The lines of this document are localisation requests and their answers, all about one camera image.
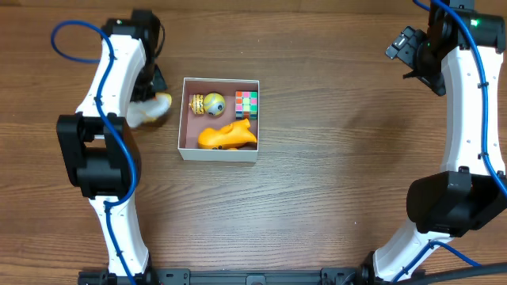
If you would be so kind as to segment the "yellow ball with grey stripes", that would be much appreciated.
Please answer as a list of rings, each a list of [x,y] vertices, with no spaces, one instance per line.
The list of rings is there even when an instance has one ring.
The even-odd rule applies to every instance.
[[[211,116],[220,116],[226,108],[226,101],[219,93],[209,93],[204,97],[204,111]]]

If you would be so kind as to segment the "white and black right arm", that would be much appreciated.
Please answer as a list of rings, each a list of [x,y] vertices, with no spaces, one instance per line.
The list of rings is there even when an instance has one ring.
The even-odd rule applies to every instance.
[[[506,270],[504,264],[469,260],[454,272],[418,271],[437,249],[449,249],[452,240],[481,229],[506,208],[497,114],[505,21],[477,12],[472,1],[432,1],[426,9],[428,28],[405,28],[386,54],[446,97],[444,157],[438,173],[410,185],[405,223],[368,255],[356,273],[358,284],[429,284]]]

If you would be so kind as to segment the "colourful puzzle cube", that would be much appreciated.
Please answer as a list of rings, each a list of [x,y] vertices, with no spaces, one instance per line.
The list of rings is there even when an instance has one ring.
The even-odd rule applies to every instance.
[[[235,118],[237,120],[258,119],[258,92],[237,91],[235,93]]]

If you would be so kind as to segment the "small orange round wheel toy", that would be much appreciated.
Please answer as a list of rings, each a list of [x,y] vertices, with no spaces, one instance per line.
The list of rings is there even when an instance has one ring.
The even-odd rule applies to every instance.
[[[204,96],[202,94],[193,94],[189,102],[189,107],[195,115],[203,115],[204,110]]]

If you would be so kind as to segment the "white plush duck toy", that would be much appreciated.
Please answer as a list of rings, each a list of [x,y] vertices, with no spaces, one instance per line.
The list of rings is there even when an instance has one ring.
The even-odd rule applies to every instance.
[[[164,116],[172,105],[168,93],[156,93],[155,97],[143,102],[130,102],[127,111],[127,123],[130,128],[137,128],[145,123],[152,123]]]

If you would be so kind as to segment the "orange rubber toy figure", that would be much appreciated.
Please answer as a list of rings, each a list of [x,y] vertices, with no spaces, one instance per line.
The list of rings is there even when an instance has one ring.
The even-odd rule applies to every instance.
[[[235,121],[219,130],[204,129],[198,136],[199,148],[208,150],[227,150],[239,148],[248,143],[257,143],[257,137],[250,131],[248,119]]]

